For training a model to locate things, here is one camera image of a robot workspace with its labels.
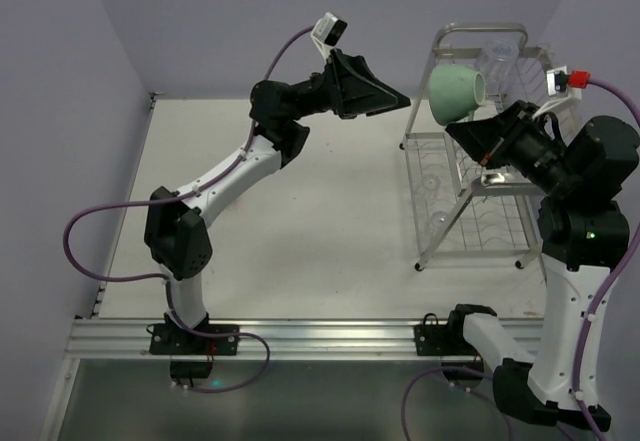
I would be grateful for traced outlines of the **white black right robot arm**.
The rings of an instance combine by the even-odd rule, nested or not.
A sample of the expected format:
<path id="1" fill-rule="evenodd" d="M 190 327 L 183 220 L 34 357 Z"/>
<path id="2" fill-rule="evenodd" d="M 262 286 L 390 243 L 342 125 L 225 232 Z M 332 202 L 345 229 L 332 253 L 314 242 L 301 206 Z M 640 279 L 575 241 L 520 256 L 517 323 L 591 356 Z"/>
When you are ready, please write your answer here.
<path id="1" fill-rule="evenodd" d="M 448 125 L 479 165 L 512 167 L 543 191 L 537 225 L 547 270 L 542 336 L 535 355 L 499 325 L 496 313 L 458 305 L 450 321 L 492 372 L 499 410 L 520 421 L 606 432 L 596 367 L 608 289 L 638 241 L 616 203 L 639 163 L 639 136 L 611 116 L 588 121 L 564 142 L 546 131 L 555 116 L 518 101 L 498 115 Z"/>

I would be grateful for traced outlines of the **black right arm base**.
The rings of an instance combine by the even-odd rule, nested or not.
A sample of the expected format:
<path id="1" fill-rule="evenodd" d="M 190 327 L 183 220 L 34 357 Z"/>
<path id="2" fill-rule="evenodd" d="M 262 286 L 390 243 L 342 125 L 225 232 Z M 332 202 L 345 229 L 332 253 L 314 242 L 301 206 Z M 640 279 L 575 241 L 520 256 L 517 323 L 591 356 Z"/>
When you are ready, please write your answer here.
<path id="1" fill-rule="evenodd" d="M 442 367 L 462 367 L 477 374 L 447 372 L 445 377 L 453 382 L 479 382 L 485 371 L 484 363 L 475 348 L 462 336 L 463 313 L 452 310 L 446 321 L 434 313 L 427 313 L 413 327 L 416 354 L 421 357 L 441 359 Z"/>

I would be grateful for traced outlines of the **mint green ceramic mug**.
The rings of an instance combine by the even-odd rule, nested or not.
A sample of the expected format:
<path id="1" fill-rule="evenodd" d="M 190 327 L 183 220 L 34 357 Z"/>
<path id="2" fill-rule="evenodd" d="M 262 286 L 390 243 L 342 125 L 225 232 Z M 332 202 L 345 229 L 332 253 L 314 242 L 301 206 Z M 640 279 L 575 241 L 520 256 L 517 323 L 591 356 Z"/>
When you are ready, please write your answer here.
<path id="1" fill-rule="evenodd" d="M 473 115 L 485 103 L 485 77 L 466 65 L 437 65 L 429 78 L 428 94 L 434 120 L 447 126 Z"/>

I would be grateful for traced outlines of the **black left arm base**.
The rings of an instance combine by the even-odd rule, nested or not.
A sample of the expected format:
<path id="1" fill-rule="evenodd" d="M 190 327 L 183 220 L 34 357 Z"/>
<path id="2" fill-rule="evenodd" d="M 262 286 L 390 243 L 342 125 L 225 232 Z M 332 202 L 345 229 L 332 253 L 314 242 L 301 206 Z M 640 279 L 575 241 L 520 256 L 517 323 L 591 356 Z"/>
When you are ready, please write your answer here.
<path id="1" fill-rule="evenodd" d="M 149 353 L 154 356 L 204 356 L 205 361 L 171 361 L 170 378 L 194 387 L 196 381 L 205 380 L 213 369 L 218 356 L 235 356 L 239 343 L 239 326 L 234 324 L 211 324 L 208 316 L 195 327 L 206 336 L 191 334 L 180 328 L 168 314 L 161 323 L 146 327 L 151 337 Z"/>

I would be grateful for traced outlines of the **clear glass cup top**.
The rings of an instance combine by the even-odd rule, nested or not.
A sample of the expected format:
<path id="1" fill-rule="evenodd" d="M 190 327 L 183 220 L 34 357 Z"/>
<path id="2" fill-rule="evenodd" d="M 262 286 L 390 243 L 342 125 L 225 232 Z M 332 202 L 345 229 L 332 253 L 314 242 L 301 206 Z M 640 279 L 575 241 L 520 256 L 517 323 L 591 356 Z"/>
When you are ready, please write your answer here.
<path id="1" fill-rule="evenodd" d="M 511 38 L 491 39 L 484 45 L 474 69 L 484 78 L 487 96 L 498 96 L 507 91 L 519 55 L 520 47 Z"/>

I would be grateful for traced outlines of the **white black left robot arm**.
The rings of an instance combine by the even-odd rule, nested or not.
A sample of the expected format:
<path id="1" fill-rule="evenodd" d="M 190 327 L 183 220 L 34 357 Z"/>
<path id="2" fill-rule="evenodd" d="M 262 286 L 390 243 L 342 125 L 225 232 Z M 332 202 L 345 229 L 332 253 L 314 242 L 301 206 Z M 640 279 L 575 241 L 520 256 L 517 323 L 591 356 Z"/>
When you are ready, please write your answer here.
<path id="1" fill-rule="evenodd" d="M 341 119 L 406 108 L 410 99 L 380 81 L 361 56 L 330 52 L 322 72 L 287 84 L 263 80 L 251 91 L 253 128 L 246 145 L 199 179 L 150 197 L 144 242 L 165 277 L 168 317 L 190 334 L 208 319 L 201 273 L 213 257 L 208 230 L 237 198 L 292 162 L 310 130 L 302 118 L 332 112 Z"/>

